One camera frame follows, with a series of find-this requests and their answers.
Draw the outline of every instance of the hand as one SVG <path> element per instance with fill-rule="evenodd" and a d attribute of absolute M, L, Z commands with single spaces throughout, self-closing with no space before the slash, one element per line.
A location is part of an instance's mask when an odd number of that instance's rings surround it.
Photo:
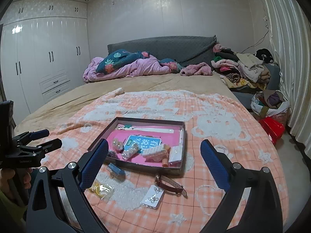
<path fill-rule="evenodd" d="M 27 173 L 24 176 L 24 188 L 29 189 L 31 187 L 30 181 L 31 176 L 29 173 L 32 172 L 32 168 L 27 169 Z M 10 168 L 2 169 L 0 172 L 0 190 L 11 200 L 14 200 L 13 194 L 10 190 L 9 183 L 7 182 L 9 179 L 12 179 L 15 175 L 15 171 Z"/>

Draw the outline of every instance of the wardrobe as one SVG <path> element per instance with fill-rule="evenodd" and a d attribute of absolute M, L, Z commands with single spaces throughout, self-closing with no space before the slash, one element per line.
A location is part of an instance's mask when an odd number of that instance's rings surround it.
<path fill-rule="evenodd" d="M 3 87 L 14 101 L 16 124 L 84 84 L 90 63 L 86 7 L 69 0 L 22 0 L 11 3 L 0 21 Z"/>

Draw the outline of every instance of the box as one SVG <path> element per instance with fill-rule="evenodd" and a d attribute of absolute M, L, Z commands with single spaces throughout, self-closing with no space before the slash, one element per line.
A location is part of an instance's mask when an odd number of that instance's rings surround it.
<path fill-rule="evenodd" d="M 104 138 L 108 141 L 109 150 L 112 150 L 112 140 L 115 137 L 118 138 L 119 141 L 124 142 L 123 145 L 125 145 L 125 143 L 128 142 L 130 135 L 152 136 L 160 138 L 162 143 L 168 144 L 171 147 L 171 152 L 172 147 L 175 146 L 179 149 L 179 151 L 182 151 L 181 163 L 177 165 L 169 164 L 169 167 L 162 167 L 161 162 L 147 162 L 141 154 L 137 154 L 130 160 L 125 161 L 122 159 L 121 154 L 119 153 L 117 154 L 119 159 L 106 157 L 104 163 L 113 163 L 118 167 L 124 167 L 152 174 L 160 173 L 163 175 L 179 175 L 181 173 L 185 159 L 186 128 L 185 123 L 180 121 L 116 117 L 94 140 L 94 142 L 88 148 L 88 151 L 91 151 L 93 148 L 95 148 L 96 144 L 101 138 Z"/>

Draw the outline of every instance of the tile floor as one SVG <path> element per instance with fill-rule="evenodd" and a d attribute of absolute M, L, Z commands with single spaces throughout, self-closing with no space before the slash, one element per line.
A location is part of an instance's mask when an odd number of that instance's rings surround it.
<path fill-rule="evenodd" d="M 290 135 L 285 131 L 276 144 L 282 162 L 289 195 L 289 216 L 285 232 L 304 208 L 311 194 L 310 174 L 302 155 Z"/>

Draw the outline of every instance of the curtain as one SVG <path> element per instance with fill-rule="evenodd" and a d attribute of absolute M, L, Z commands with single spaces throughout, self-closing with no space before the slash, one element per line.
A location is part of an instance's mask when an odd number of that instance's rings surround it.
<path fill-rule="evenodd" d="M 280 66 L 280 90 L 290 102 L 288 126 L 311 157 L 311 27 L 296 0 L 262 0 L 273 57 Z"/>

